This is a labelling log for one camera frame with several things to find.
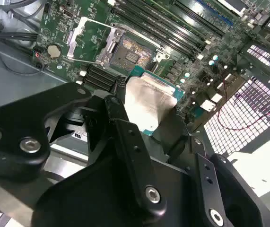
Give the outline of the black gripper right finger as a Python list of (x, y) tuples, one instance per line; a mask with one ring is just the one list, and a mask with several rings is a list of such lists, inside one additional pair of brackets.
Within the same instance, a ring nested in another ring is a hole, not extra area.
[(152, 137), (167, 163), (186, 174), (185, 198), (191, 227), (270, 227), (270, 211), (228, 159), (208, 155), (175, 109), (157, 111)]

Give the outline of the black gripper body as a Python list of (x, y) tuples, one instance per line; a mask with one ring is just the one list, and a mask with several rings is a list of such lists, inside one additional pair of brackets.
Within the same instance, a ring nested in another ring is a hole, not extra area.
[(55, 184), (39, 199), (34, 227), (201, 227), (188, 174), (151, 160), (158, 190), (167, 209), (160, 219), (149, 218), (136, 206), (130, 181), (117, 158), (106, 157)]

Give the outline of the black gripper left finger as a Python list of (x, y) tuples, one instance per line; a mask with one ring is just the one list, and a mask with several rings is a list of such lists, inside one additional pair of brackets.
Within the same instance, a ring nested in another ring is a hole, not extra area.
[(80, 108), (87, 120), (92, 164), (117, 158), (130, 181), (137, 208), (160, 219), (167, 204), (137, 125), (113, 95), (91, 96), (76, 83), (66, 83), (0, 106), (0, 177), (35, 179), (50, 156), (50, 143), (68, 133), (62, 117)]

